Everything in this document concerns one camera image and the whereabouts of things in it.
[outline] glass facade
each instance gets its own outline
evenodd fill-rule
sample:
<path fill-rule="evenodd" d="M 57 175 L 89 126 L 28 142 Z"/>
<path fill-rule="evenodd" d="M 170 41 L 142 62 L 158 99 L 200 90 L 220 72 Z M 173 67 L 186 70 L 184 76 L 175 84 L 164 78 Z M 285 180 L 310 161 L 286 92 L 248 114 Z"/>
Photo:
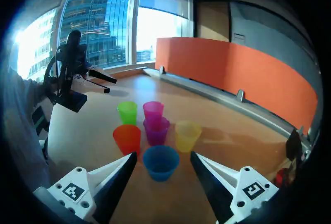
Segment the glass facade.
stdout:
<path fill-rule="evenodd" d="M 46 67 L 55 50 L 51 44 L 54 39 L 56 15 L 57 9 L 52 9 L 22 32 L 17 58 L 17 73 L 23 79 L 43 81 Z"/>
<path fill-rule="evenodd" d="M 60 44 L 75 29 L 87 44 L 87 61 L 101 68 L 127 63 L 127 7 L 129 0 L 68 0 Z"/>

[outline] green cup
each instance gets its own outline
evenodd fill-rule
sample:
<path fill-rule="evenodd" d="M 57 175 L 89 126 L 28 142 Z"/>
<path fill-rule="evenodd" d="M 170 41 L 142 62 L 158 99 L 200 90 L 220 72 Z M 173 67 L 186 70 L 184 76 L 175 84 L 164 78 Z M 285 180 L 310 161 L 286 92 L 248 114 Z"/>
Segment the green cup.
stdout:
<path fill-rule="evenodd" d="M 137 124 L 137 104 L 135 102 L 122 102 L 117 106 L 117 111 L 123 124 Z"/>

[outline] gray wall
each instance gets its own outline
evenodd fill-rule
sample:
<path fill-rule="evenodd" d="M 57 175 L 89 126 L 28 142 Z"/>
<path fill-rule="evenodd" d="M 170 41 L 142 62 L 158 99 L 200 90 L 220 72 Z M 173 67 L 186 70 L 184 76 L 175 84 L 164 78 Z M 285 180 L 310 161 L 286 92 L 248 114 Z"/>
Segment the gray wall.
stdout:
<path fill-rule="evenodd" d="M 310 83 L 318 97 L 316 114 L 311 126 L 311 137 L 315 137 L 323 112 L 323 92 L 319 68 L 315 64 L 312 48 L 302 37 L 295 35 L 292 27 L 282 19 L 270 17 L 269 14 L 264 13 L 266 11 L 255 7 L 246 6 L 242 11 L 240 5 L 231 3 L 232 42 L 254 48 L 281 60 Z M 252 10 L 249 14 L 247 14 L 248 8 Z M 245 39 L 236 39 L 234 34 L 243 35 Z"/>

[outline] yellow cup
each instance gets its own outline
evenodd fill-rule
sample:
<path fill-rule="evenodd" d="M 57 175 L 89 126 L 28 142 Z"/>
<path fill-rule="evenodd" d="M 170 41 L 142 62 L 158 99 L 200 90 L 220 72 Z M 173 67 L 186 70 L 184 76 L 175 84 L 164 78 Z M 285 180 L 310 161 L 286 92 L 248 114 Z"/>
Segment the yellow cup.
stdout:
<path fill-rule="evenodd" d="M 201 132 L 201 126 L 194 122 L 177 122 L 175 126 L 177 149 L 183 153 L 189 152 L 194 147 Z"/>

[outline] person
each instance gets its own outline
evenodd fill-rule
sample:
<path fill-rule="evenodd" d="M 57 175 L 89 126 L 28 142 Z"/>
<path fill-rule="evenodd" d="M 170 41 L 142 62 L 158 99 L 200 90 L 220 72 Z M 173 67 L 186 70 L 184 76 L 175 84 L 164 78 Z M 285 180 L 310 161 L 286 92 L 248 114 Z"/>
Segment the person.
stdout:
<path fill-rule="evenodd" d="M 34 107 L 46 97 L 46 89 L 42 83 L 23 80 L 18 75 L 19 47 L 12 41 L 9 44 L 6 53 L 9 59 L 2 68 L 4 135 L 15 164 L 30 190 L 34 191 L 40 186 L 49 188 L 48 165 L 32 121 Z"/>

